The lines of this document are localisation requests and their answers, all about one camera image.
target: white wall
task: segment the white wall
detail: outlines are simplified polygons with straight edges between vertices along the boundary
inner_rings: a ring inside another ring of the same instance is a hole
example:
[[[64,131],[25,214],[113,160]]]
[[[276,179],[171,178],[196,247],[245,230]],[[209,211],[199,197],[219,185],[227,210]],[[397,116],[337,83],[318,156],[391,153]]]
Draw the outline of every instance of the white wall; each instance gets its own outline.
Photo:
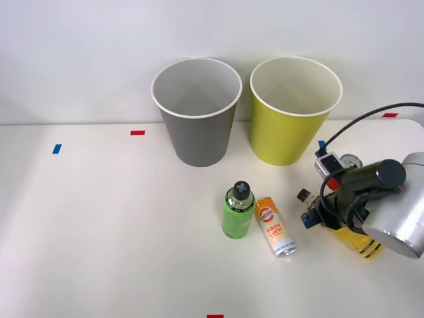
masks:
[[[238,120],[249,117],[250,72],[279,55],[338,73],[345,95],[332,117],[424,101],[423,10],[419,0],[2,0],[0,123],[161,121],[150,83],[186,56],[239,71]]]

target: yellow paper cup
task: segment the yellow paper cup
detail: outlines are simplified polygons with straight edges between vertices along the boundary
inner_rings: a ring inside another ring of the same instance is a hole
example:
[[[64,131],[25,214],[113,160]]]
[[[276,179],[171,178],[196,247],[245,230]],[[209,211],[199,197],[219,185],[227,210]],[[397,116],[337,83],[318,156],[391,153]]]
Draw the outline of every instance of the yellow paper cup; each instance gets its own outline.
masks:
[[[272,58],[250,76],[254,153],[275,166],[296,162],[343,95],[337,75],[298,56]]]

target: table surface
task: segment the table surface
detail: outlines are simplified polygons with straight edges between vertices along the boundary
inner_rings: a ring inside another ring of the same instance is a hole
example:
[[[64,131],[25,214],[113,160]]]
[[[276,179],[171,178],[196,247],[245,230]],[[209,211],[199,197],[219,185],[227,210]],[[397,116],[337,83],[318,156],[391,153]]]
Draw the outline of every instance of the table surface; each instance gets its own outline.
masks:
[[[208,168],[179,161],[162,124],[0,127],[0,317],[422,317],[423,260],[365,260],[299,218],[298,191],[322,182],[317,140],[346,123],[325,122],[286,167],[259,160],[235,123]],[[329,150],[402,161],[423,140],[413,121],[363,121]],[[240,240],[223,234],[238,180],[272,197],[295,253],[276,258],[256,219]]]

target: cup rim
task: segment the cup rim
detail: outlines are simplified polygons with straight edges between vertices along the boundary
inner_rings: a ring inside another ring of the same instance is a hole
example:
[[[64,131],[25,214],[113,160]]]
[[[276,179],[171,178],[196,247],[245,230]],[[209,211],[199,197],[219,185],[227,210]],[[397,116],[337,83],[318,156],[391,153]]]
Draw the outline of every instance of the cup rim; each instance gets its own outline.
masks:
[[[165,70],[167,70],[171,66],[174,66],[175,64],[179,64],[179,63],[182,63],[182,62],[187,62],[187,61],[190,61],[190,60],[207,60],[207,61],[217,62],[217,63],[220,63],[220,64],[226,66],[228,69],[230,69],[236,75],[236,77],[238,79],[238,93],[237,93],[237,96],[235,97],[235,99],[229,105],[227,105],[226,107],[220,109],[219,111],[216,111],[216,112],[210,113],[210,114],[206,114],[206,115],[197,115],[197,116],[189,116],[189,115],[178,114],[178,113],[175,113],[173,111],[170,111],[166,107],[162,106],[159,103],[159,101],[157,100],[156,96],[154,95],[154,84],[156,83],[156,80],[158,79],[158,77],[160,76],[160,74],[162,74]],[[153,79],[151,88],[150,88],[150,93],[152,95],[153,101],[156,104],[156,106],[158,106],[161,110],[167,112],[168,114],[171,114],[173,116],[180,117],[180,118],[187,118],[187,119],[203,119],[203,118],[209,118],[209,117],[213,117],[213,116],[219,115],[221,113],[224,113],[225,111],[227,111],[228,109],[230,109],[240,99],[240,96],[241,96],[242,91],[243,91],[243,84],[242,84],[241,77],[240,77],[239,73],[237,73],[237,71],[232,66],[230,66],[227,63],[224,63],[224,62],[222,62],[220,60],[216,60],[214,58],[184,58],[182,60],[178,60],[178,61],[172,62],[171,64],[168,64],[167,66],[165,66],[164,68],[162,68],[156,74],[156,76]]]
[[[340,93],[339,93],[339,98],[336,100],[336,102],[334,103],[334,105],[333,106],[331,106],[331,107],[329,107],[329,108],[327,108],[326,110],[324,110],[324,111],[320,111],[320,112],[318,112],[318,113],[312,113],[312,114],[297,114],[297,113],[290,113],[290,112],[288,112],[288,111],[282,111],[281,109],[278,109],[278,108],[275,108],[275,107],[273,107],[273,106],[271,106],[270,104],[268,104],[267,102],[265,102],[262,98],[260,98],[259,97],[259,95],[257,94],[257,92],[255,91],[255,89],[254,89],[254,87],[253,87],[253,76],[254,76],[254,74],[255,74],[255,72],[257,71],[257,70],[259,70],[259,68],[263,65],[263,64],[265,64],[265,63],[268,63],[268,62],[271,62],[271,61],[273,61],[273,60],[281,60],[281,59],[286,59],[286,58],[294,58],[294,59],[299,59],[299,60],[307,60],[307,61],[309,61],[309,62],[313,62],[313,63],[315,63],[315,64],[317,64],[317,65],[319,65],[319,66],[321,66],[321,67],[323,67],[323,68],[325,68],[328,72],[330,72],[330,74],[332,74],[333,75],[333,77],[336,79],[336,82],[338,83],[338,85],[339,85],[339,89],[340,89]],[[283,115],[288,115],[288,116],[294,116],[294,117],[316,117],[316,116],[319,116],[319,115],[324,115],[324,114],[326,114],[326,113],[329,113],[330,111],[332,111],[339,103],[340,103],[340,100],[342,99],[342,96],[343,96],[343,85],[342,85],[342,82],[341,82],[341,80],[339,79],[339,77],[337,76],[337,74],[336,73],[334,73],[334,71],[332,71],[332,69],[330,69],[328,66],[326,66],[326,65],[324,65],[324,64],[322,64],[322,63],[320,63],[320,62],[318,62],[318,61],[315,61],[315,60],[312,60],[311,58],[304,58],[303,56],[278,56],[278,57],[276,57],[276,58],[270,58],[270,59],[267,59],[267,60],[265,60],[265,61],[263,61],[262,63],[260,63],[259,65],[257,65],[257,67],[255,67],[254,69],[253,69],[253,72],[251,73],[251,75],[250,75],[250,80],[249,80],[249,83],[250,83],[250,89],[252,90],[252,93],[253,93],[253,95],[262,103],[262,104],[264,104],[265,106],[267,106],[268,108],[270,108],[270,109],[272,109],[273,111],[276,111],[277,113],[280,113],[280,114],[283,114]]]

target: bottle label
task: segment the bottle label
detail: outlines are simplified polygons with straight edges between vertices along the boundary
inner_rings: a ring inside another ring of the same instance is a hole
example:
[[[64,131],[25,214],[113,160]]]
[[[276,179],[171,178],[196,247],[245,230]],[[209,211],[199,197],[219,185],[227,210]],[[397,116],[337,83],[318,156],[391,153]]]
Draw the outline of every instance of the bottle label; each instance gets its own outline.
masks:
[[[254,204],[252,204],[248,209],[234,211],[227,205],[227,200],[224,200],[224,233],[232,239],[240,239],[246,235],[247,231],[249,230],[253,211]]]

